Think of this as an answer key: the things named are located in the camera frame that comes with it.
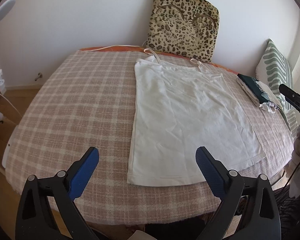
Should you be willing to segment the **white camisole top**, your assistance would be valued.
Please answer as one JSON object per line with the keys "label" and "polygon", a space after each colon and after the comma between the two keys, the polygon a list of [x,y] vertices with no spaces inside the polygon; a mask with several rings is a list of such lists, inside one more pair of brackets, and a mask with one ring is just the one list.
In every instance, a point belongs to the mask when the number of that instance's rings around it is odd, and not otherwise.
{"label": "white camisole top", "polygon": [[134,66],[135,114],[127,182],[183,186],[205,178],[195,158],[204,146],[226,168],[249,168],[265,152],[243,108],[206,64],[166,62],[152,51]]}

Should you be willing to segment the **pink plaid blanket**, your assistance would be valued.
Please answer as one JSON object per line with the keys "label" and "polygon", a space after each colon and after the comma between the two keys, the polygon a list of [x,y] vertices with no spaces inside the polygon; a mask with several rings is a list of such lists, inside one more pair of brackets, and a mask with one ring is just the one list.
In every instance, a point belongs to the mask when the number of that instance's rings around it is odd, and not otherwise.
{"label": "pink plaid blanket", "polygon": [[134,65],[142,50],[77,51],[46,81],[12,142],[6,179],[21,193],[28,176],[51,177],[94,146],[100,161],[75,203],[97,224],[170,223],[215,211],[207,183],[143,187],[127,183],[135,113]]}

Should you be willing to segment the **wooden bedside shelf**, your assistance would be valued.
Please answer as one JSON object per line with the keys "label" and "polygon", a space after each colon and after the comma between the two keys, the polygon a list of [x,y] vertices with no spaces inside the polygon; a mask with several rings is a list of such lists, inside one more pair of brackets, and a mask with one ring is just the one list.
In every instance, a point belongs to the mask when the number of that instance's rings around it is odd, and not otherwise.
{"label": "wooden bedside shelf", "polygon": [[0,93],[0,173],[5,175],[5,167],[8,152],[10,150],[15,128],[18,126],[23,115]]}

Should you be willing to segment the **dark green folded garment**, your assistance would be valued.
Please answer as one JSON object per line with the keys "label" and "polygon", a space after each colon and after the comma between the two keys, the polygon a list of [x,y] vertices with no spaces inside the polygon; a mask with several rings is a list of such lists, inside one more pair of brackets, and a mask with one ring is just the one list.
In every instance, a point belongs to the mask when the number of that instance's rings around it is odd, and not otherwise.
{"label": "dark green folded garment", "polygon": [[249,98],[256,103],[257,107],[263,104],[274,105],[279,103],[272,91],[256,78],[237,74],[237,81]]}

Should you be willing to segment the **white folded garment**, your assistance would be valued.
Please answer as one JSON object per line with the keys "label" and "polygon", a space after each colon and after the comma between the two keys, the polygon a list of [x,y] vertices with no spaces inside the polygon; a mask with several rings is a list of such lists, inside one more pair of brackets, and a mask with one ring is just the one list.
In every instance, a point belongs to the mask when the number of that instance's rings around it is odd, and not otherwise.
{"label": "white folded garment", "polygon": [[236,81],[257,108],[269,113],[283,110],[280,100],[265,83],[242,74],[237,74]]}

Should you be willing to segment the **green white striped pillow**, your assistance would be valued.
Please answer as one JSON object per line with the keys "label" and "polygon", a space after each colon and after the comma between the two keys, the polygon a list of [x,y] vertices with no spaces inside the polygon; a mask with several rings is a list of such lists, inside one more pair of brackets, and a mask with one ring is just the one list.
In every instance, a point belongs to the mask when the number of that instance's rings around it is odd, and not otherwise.
{"label": "green white striped pillow", "polygon": [[295,108],[285,100],[285,97],[279,91],[279,85],[281,84],[293,88],[292,69],[288,60],[277,49],[271,39],[268,40],[266,49],[256,67],[256,78],[265,83],[281,103],[283,108],[281,115],[295,139],[299,126]]}

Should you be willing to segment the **leopard print cushion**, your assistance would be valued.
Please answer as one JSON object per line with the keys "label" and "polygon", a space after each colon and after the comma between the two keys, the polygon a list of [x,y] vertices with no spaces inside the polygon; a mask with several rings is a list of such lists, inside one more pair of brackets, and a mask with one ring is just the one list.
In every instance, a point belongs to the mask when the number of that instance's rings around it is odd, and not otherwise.
{"label": "leopard print cushion", "polygon": [[206,0],[153,0],[146,47],[209,63],[219,30],[219,11]]}

